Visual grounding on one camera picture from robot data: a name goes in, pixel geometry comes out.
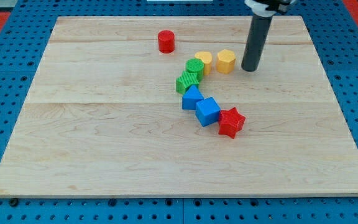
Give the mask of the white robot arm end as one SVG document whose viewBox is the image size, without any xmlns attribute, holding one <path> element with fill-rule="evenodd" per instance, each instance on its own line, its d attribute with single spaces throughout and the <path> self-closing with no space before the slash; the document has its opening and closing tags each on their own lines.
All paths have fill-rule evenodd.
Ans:
<svg viewBox="0 0 358 224">
<path fill-rule="evenodd" d="M 298 0 L 244 0 L 253 14 L 260 17 L 272 17 L 276 13 L 286 14 Z"/>
</svg>

